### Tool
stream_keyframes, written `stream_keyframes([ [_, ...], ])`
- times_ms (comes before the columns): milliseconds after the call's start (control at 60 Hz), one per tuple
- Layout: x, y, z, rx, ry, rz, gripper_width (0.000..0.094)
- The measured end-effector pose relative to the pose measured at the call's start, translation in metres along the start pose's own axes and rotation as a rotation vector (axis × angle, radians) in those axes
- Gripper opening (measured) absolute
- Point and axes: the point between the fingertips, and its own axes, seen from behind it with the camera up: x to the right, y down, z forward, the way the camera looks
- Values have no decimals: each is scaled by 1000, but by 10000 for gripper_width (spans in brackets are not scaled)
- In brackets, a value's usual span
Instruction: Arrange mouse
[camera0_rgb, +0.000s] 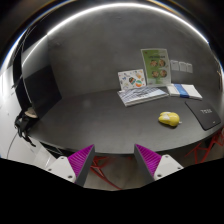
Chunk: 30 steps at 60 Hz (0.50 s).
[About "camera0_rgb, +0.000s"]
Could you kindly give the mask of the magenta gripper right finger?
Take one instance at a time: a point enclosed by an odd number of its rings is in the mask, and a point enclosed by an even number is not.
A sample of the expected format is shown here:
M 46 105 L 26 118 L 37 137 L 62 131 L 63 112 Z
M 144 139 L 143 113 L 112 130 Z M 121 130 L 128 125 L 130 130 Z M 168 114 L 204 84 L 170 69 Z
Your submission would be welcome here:
M 159 155 L 139 144 L 134 145 L 134 155 L 146 184 L 183 169 L 183 166 L 170 155 Z

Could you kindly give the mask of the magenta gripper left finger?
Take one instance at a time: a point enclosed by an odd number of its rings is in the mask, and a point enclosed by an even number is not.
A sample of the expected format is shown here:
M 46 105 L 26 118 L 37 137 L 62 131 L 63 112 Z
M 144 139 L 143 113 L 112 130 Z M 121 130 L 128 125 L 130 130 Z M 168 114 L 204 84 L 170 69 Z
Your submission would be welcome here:
M 69 157 L 60 156 L 47 171 L 83 187 L 95 154 L 95 146 L 85 147 Z

